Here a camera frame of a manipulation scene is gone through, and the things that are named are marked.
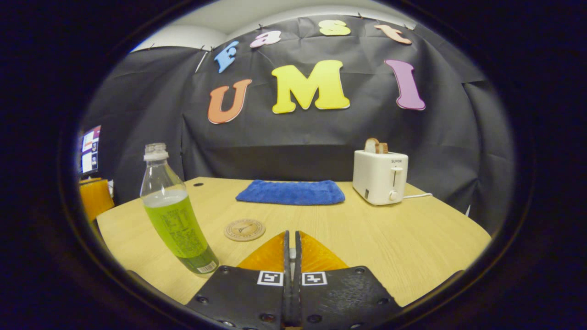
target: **white toaster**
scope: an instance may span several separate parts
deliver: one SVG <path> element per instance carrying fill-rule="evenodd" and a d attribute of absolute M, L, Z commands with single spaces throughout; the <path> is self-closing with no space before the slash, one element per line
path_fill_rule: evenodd
<path fill-rule="evenodd" d="M 407 155 L 355 151 L 353 188 L 373 205 L 402 201 L 407 179 Z"/>

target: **green liquid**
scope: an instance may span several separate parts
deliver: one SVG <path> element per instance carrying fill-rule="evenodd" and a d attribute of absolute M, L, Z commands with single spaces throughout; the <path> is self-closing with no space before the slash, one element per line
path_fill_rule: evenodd
<path fill-rule="evenodd" d="M 218 268 L 218 258 L 206 242 L 185 191 L 173 192 L 150 206 L 154 207 L 145 205 L 145 210 L 159 237 L 190 271 L 207 274 Z"/>

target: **letter m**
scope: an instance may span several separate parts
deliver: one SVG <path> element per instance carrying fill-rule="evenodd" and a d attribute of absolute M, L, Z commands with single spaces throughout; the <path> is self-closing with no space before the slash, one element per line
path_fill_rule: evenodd
<path fill-rule="evenodd" d="M 318 109 L 348 108 L 350 101 L 342 92 L 340 68 L 342 62 L 339 60 L 322 60 L 316 63 L 308 78 L 293 65 L 274 69 L 271 74 L 277 78 L 277 102 L 273 112 L 288 113 L 295 110 L 290 92 L 303 109 L 309 108 L 316 89 L 319 93 L 315 103 Z"/>

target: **blue towel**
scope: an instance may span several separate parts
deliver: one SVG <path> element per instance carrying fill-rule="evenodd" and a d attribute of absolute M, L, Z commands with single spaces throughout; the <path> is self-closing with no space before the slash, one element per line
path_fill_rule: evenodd
<path fill-rule="evenodd" d="M 345 200 L 334 181 L 320 182 L 266 182 L 253 181 L 238 196 L 239 201 L 286 205 L 327 205 Z"/>

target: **barcode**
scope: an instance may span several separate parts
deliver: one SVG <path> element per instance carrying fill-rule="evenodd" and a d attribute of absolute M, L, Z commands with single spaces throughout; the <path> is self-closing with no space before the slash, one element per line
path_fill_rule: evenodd
<path fill-rule="evenodd" d="M 206 265 L 206 266 L 203 266 L 203 267 L 199 267 L 199 268 L 198 268 L 198 271 L 199 271 L 199 272 L 202 272 L 202 273 L 205 273 L 205 272 L 211 272 L 211 271 L 213 271 L 215 268 L 216 268 L 216 262 L 214 262 L 214 260 L 212 260 L 212 262 L 211 262 L 211 263 L 209 263 L 208 265 Z"/>

